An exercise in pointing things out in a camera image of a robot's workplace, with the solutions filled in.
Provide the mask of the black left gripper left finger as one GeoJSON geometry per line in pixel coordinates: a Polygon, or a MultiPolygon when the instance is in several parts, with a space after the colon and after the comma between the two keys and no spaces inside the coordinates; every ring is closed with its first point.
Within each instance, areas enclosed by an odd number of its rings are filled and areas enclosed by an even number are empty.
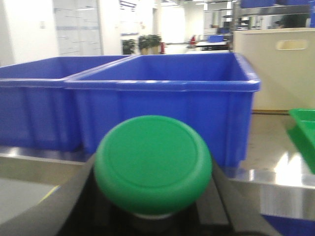
{"type": "Polygon", "coordinates": [[[95,157],[37,205],[0,225],[2,236],[86,236],[91,224],[95,157]]]}

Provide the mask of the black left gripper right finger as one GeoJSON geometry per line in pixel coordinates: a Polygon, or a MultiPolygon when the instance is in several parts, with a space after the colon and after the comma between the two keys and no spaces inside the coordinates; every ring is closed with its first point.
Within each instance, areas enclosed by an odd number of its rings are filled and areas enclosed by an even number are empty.
{"type": "Polygon", "coordinates": [[[212,160],[212,178],[196,201],[202,236],[279,236],[212,160]]]}

